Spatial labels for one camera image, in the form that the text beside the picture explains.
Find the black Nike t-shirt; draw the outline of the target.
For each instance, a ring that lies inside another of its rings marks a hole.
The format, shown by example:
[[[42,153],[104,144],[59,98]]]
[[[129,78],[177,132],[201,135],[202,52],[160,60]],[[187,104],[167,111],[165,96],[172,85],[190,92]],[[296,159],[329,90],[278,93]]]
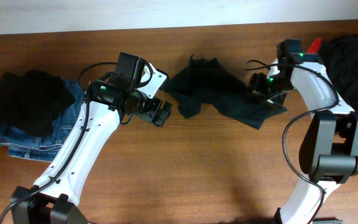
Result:
[[[189,58],[188,65],[164,85],[163,91],[178,102],[180,114],[192,118],[201,105],[211,104],[224,116],[260,129],[264,121],[286,112],[256,93],[235,75],[228,72],[216,58]]]

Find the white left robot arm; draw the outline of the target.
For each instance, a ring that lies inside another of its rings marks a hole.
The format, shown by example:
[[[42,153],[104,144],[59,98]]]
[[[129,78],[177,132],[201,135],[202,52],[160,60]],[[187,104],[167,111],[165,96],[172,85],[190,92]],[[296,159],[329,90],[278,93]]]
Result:
[[[129,86],[102,80],[89,83],[68,139],[31,188],[15,189],[0,223],[8,213],[14,223],[87,223],[78,205],[99,153],[125,115],[163,126],[172,106],[155,95],[167,82],[157,77]]]

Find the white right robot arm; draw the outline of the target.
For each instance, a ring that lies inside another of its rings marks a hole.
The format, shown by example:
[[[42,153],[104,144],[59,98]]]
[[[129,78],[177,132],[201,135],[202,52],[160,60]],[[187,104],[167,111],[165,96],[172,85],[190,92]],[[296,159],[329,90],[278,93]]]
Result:
[[[336,90],[318,54],[280,50],[266,68],[270,91],[297,90],[308,109],[293,118],[282,134],[285,160],[299,181],[272,221],[319,223],[316,216],[326,199],[358,175],[358,114]],[[291,126],[306,116],[312,120],[299,150],[300,168],[296,169],[288,156],[287,135]]]

